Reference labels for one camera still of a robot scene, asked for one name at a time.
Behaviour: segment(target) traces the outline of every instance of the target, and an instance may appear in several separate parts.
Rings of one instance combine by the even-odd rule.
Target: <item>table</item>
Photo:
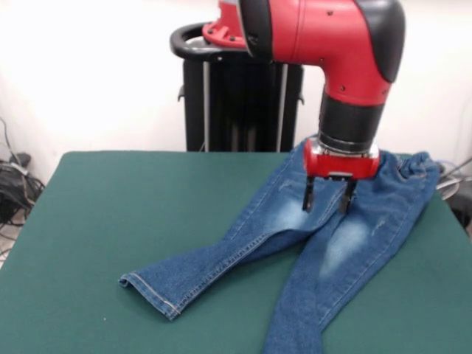
[[[0,270],[2,353],[260,353],[300,248],[230,272],[174,322],[125,272],[215,242],[284,154],[66,154]],[[429,203],[335,318],[325,352],[469,353],[472,248]]]

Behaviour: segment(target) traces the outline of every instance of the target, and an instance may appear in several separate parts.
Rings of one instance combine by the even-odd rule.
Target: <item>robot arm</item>
[[[403,53],[405,16],[398,0],[240,0],[240,22],[256,58],[319,66],[325,86],[319,132],[305,146],[307,189],[315,177],[348,180],[345,210],[359,179],[372,178],[373,139]]]

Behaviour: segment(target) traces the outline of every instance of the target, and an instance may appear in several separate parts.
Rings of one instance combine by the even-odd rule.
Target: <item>black stand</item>
[[[187,151],[289,151],[303,68],[209,44],[203,25],[177,29],[170,38],[172,51],[184,59],[179,98],[185,100]]]

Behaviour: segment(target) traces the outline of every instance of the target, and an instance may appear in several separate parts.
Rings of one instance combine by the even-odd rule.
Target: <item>white wall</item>
[[[216,5],[0,0],[0,114],[15,150],[33,155],[45,181],[69,150],[184,150],[181,60],[169,36],[216,18]],[[472,1],[403,5],[406,48],[378,143],[460,162],[472,153]],[[297,141],[316,131],[322,83],[306,69]]]

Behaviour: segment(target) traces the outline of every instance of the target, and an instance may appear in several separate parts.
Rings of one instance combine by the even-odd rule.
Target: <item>denim fabric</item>
[[[347,214],[345,182],[315,182],[311,213],[302,211],[302,144],[294,148],[221,241],[125,274],[169,320],[228,270],[308,240],[274,311],[265,353],[320,353],[321,332],[395,255],[434,193],[439,171],[427,153],[381,154],[373,180],[360,181]]]

